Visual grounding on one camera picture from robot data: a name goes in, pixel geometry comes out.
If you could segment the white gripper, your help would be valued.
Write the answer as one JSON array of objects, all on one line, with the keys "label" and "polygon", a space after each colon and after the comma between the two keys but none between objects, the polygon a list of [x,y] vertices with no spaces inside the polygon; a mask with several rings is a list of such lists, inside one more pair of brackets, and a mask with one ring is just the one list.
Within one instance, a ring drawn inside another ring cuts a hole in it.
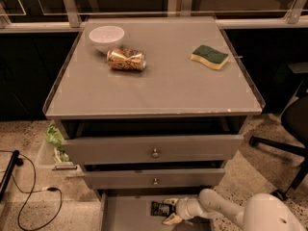
[{"label": "white gripper", "polygon": [[199,215],[199,202],[196,197],[184,198],[168,198],[163,201],[164,204],[172,206],[176,205],[176,214],[172,213],[169,217],[163,220],[163,225],[175,225],[182,221],[187,220]]}]

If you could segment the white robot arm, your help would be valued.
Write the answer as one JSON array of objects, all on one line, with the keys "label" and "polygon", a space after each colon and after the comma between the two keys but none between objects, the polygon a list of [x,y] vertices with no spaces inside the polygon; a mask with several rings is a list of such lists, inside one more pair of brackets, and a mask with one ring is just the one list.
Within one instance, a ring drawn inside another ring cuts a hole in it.
[{"label": "white robot arm", "polygon": [[204,189],[196,197],[166,199],[158,210],[166,217],[165,225],[195,217],[226,217],[243,231],[306,231],[285,203],[267,193],[254,194],[240,206]]}]

